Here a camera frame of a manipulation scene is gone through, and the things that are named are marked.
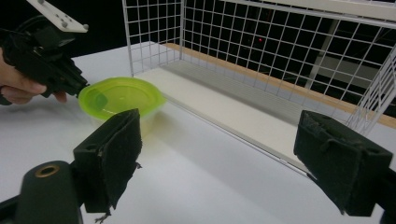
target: white table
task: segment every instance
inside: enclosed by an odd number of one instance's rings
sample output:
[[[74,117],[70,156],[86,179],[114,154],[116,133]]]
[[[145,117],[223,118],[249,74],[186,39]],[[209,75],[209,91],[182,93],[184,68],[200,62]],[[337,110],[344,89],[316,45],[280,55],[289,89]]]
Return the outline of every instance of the white table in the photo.
[[[90,83],[129,76],[126,48],[75,59]],[[73,160],[73,149],[96,129],[77,99],[65,105],[36,97],[0,106],[0,201],[47,161]],[[143,139],[134,173],[106,223],[378,223],[342,216],[312,181],[254,147],[167,103]],[[101,214],[83,212],[84,223]]]

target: green bowl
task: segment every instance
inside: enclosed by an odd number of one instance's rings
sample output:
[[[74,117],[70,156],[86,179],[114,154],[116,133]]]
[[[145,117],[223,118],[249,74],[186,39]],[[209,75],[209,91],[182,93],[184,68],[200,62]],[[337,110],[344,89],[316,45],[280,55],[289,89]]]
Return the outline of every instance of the green bowl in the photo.
[[[166,102],[152,84],[134,77],[111,77],[84,88],[78,96],[81,109],[88,115],[107,120],[134,108],[140,117],[155,112]]]

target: white wire rack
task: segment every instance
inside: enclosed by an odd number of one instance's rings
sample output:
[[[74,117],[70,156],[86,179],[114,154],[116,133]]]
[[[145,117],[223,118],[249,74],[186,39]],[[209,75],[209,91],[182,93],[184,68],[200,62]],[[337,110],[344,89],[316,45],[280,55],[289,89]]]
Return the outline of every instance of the white wire rack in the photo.
[[[123,0],[123,6],[132,75],[185,61],[362,134],[377,122],[395,124],[394,1]]]

